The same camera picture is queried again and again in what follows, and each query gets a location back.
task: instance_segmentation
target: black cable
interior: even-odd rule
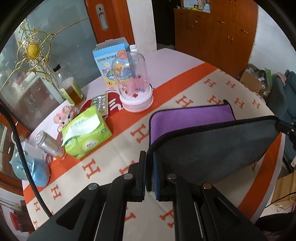
[[[30,186],[40,204],[40,206],[43,208],[44,212],[47,214],[48,217],[52,217],[52,213],[50,212],[50,210],[48,209],[48,207],[46,206],[45,202],[43,201],[40,193],[38,192],[37,190],[37,187],[33,181],[33,178],[32,178],[32,175],[30,173],[30,170],[29,170],[29,167],[28,167],[28,164],[26,162],[26,159],[25,159],[25,155],[24,155],[24,151],[22,149],[22,145],[20,143],[20,138],[19,138],[19,134],[17,133],[17,129],[15,127],[15,123],[11,117],[11,115],[9,114],[9,112],[4,109],[4,107],[2,105],[0,105],[0,114],[2,114],[8,121],[9,125],[11,126],[11,129],[12,129],[12,132],[13,132],[13,135],[15,137],[15,143],[16,143],[16,147],[17,147],[17,150],[18,150],[18,153],[20,155],[20,160],[22,162],[22,165],[24,167],[24,171],[25,171],[25,174],[29,180],[29,183],[30,183]]]
[[[293,195],[293,194],[296,194],[296,192],[291,192],[291,193],[287,194],[286,196],[281,197],[281,198],[275,200],[275,201],[272,202],[271,204],[267,205],[264,209],[266,209],[266,208],[269,207],[270,205],[274,204],[275,202],[277,202],[277,201],[279,201],[279,200],[282,200],[283,198],[288,197],[288,196]]]

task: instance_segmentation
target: green tissue package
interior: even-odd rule
[[[78,159],[112,136],[96,106],[91,106],[62,129],[66,152]]]

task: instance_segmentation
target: metal screw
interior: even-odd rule
[[[210,183],[204,183],[203,185],[202,185],[202,187],[204,188],[204,189],[207,189],[207,190],[210,190],[210,189],[212,189],[212,184],[210,184]]]
[[[87,186],[89,188],[89,190],[96,190],[98,188],[98,184],[96,183],[91,183]]]
[[[170,174],[168,175],[168,179],[170,179],[170,180],[174,180],[174,179],[176,179],[176,178],[177,178],[177,175],[174,174],[174,173],[170,173]]]
[[[133,178],[133,175],[131,173],[127,173],[127,174],[124,174],[123,178],[126,180],[129,180]]]

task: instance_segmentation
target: gold ornament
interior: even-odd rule
[[[40,54],[40,48],[37,43],[29,43],[27,47],[27,56],[30,60],[35,60]]]
[[[51,49],[51,40],[60,32],[69,28],[77,23],[80,23],[86,19],[80,20],[75,22],[54,34],[47,34],[44,31],[38,31],[28,28],[28,22],[23,21],[20,24],[20,28],[18,33],[22,32],[22,36],[20,41],[18,41],[18,50],[17,50],[17,63],[15,65],[15,69],[12,73],[8,76],[7,80],[2,85],[0,92],[2,91],[3,87],[8,82],[9,78],[12,74],[21,69],[23,71],[30,71],[36,73],[41,73],[44,76],[42,77],[43,80],[47,80],[50,82],[56,91],[60,94],[57,87],[52,82],[52,72],[48,67],[49,62],[49,53]]]

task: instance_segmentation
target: sofa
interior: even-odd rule
[[[287,70],[285,86],[280,77],[273,76],[272,90],[266,99],[266,105],[281,120],[296,125],[296,74]],[[293,144],[286,135],[284,159],[291,163],[296,155]]]

